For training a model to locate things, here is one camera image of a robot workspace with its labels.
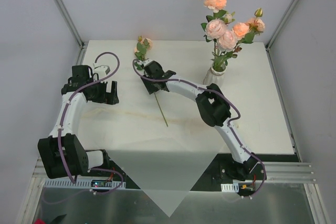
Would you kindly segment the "pale pink rose stem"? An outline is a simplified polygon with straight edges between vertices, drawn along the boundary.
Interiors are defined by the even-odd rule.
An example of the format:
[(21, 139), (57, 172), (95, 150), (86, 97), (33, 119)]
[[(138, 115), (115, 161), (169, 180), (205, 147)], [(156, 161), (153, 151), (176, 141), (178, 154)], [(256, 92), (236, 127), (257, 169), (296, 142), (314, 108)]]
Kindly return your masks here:
[(206, 22), (201, 23), (204, 38), (207, 43), (212, 43), (212, 68), (222, 72), (228, 65), (228, 60), (235, 54), (238, 39), (235, 33), (225, 23), (224, 10), (206, 16)]

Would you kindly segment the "white wrapping paper sheet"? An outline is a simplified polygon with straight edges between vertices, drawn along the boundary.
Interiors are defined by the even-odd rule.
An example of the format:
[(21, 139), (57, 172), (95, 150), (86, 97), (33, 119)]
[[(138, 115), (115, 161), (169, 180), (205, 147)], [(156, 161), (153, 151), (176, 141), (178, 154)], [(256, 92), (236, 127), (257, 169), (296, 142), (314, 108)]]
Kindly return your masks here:
[(189, 119), (165, 127), (116, 130), (106, 149), (112, 160), (170, 217), (220, 151), (240, 149), (232, 131)]

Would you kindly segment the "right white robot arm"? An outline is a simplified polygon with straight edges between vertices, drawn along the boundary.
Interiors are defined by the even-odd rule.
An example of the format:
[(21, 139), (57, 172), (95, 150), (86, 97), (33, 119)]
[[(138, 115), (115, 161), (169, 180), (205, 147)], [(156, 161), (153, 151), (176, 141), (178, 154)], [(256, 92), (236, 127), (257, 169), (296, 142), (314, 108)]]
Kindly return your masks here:
[(165, 72), (154, 60), (138, 61), (137, 64), (144, 70), (141, 79), (149, 94), (163, 90), (196, 103), (203, 122), (216, 129), (230, 150), (232, 160), (225, 169), (230, 178), (244, 181), (255, 173), (258, 160), (239, 138), (230, 111), (235, 107), (224, 97), (218, 85), (212, 83), (205, 86), (184, 80), (174, 71)]

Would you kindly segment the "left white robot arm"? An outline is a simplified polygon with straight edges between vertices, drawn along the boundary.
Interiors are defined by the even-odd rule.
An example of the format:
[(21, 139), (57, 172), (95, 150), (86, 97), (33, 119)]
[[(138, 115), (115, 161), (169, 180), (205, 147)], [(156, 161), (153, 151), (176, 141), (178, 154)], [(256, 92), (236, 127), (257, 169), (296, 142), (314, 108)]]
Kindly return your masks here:
[(119, 103), (117, 83), (107, 91), (109, 66), (77, 65), (61, 89), (62, 105), (56, 125), (48, 137), (38, 141), (38, 151), (50, 179), (83, 176), (93, 169), (99, 176), (110, 173), (111, 164), (105, 150), (86, 150), (78, 139), (79, 121), (88, 102), (114, 105)]

